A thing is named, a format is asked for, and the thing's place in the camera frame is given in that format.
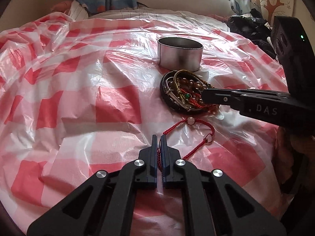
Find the right hand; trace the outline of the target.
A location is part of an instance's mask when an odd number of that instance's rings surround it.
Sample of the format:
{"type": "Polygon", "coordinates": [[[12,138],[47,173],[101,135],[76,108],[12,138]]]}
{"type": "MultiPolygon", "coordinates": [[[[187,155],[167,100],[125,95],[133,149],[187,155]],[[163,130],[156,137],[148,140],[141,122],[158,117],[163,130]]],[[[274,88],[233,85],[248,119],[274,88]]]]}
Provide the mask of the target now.
{"type": "Polygon", "coordinates": [[[289,195],[314,189],[314,136],[279,127],[272,164],[281,192],[289,195]]]}

